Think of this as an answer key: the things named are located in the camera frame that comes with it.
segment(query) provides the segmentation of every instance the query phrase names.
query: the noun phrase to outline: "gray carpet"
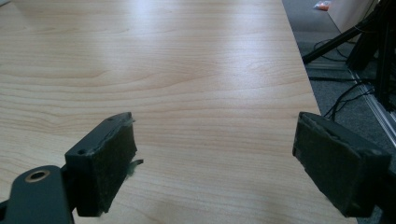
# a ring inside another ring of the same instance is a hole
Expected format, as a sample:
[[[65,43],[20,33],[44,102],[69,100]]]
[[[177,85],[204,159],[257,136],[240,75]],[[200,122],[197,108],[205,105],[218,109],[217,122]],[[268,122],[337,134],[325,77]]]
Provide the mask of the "gray carpet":
[[[310,52],[317,42],[333,38],[340,34],[336,26],[332,23],[332,19],[327,12],[312,8],[316,2],[316,0],[283,0],[291,28],[302,55]],[[348,55],[352,48],[353,45],[344,44],[339,47],[339,50],[343,54]],[[337,60],[344,59],[335,50],[329,52],[326,54],[326,56]],[[315,63],[318,62],[327,64],[329,67],[337,66],[340,67],[340,69],[317,69],[309,68],[308,65],[305,69],[309,77],[351,78],[348,70],[341,68],[342,66],[340,64],[343,63],[335,63],[323,58],[315,60]],[[373,78],[375,77],[375,69],[375,61],[373,61],[368,65],[361,75],[364,77]],[[340,83],[330,81],[311,81],[311,85],[318,102],[320,113],[321,115],[324,115],[334,105],[337,98],[344,91],[354,85],[354,82]],[[361,91],[356,89],[350,93],[346,99],[352,99],[359,94],[361,94]],[[380,126],[370,107],[367,105],[364,97],[352,101],[343,107],[336,114],[335,121],[347,127],[352,132],[355,132],[384,148],[392,155],[396,154],[396,149],[388,139],[386,133]],[[396,156],[393,156],[390,168],[392,171],[396,171],[395,158]],[[376,208],[370,218],[357,218],[357,220],[360,224],[378,223],[380,216],[381,211],[380,209]]]

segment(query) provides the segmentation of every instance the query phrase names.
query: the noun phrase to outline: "black stand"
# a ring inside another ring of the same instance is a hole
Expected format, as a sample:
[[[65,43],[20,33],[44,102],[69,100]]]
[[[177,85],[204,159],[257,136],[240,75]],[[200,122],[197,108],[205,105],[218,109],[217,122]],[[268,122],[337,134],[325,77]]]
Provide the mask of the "black stand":
[[[375,10],[365,20],[305,55],[303,62],[305,64],[311,63],[352,37],[361,35],[355,48],[347,58],[346,65],[351,70],[363,70],[378,50],[375,97],[378,102],[389,109],[389,76],[391,60],[396,47],[395,13],[396,0],[381,0],[376,5]]]

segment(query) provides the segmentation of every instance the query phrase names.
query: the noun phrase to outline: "black bracket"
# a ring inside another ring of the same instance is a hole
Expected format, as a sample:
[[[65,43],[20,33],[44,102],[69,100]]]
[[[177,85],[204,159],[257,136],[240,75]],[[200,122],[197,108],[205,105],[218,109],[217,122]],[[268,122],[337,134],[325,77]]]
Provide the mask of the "black bracket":
[[[301,112],[293,155],[344,216],[369,217],[378,205],[382,223],[396,222],[396,176],[382,148],[331,120]]]
[[[0,224],[74,223],[108,212],[131,167],[134,143],[131,113],[105,119],[65,153],[66,165],[42,166],[18,176],[8,201],[0,203]]]

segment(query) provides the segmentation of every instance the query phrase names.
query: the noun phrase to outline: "wooden table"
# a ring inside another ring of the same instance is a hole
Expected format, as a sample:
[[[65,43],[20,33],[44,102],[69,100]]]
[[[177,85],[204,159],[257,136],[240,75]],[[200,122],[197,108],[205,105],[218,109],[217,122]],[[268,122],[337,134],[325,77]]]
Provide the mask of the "wooden table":
[[[12,0],[0,79],[0,201],[131,111],[145,163],[77,223],[356,222],[291,155],[318,108],[280,0]]]

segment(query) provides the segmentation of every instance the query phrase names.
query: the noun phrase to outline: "black plastic part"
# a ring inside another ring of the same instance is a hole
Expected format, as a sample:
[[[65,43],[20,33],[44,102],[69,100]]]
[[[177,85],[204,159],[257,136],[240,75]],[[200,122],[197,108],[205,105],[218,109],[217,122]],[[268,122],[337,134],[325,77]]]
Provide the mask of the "black plastic part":
[[[383,218],[388,223],[396,223],[396,175],[394,173],[389,172],[381,178],[376,204],[384,212]]]
[[[332,204],[346,217],[369,217],[390,155],[322,116],[301,112],[293,155]]]
[[[3,220],[6,218],[8,201],[0,203],[0,224],[3,224]]]
[[[70,224],[61,169],[41,166],[18,176],[7,202],[7,224]]]
[[[66,152],[64,169],[78,189],[68,195],[75,199],[79,216],[108,212],[136,153],[132,123],[131,113],[105,119]]]
[[[389,22],[381,24],[378,49],[378,64],[376,70],[375,97],[387,110],[392,107],[389,104],[389,81],[392,60],[395,50],[395,26]]]

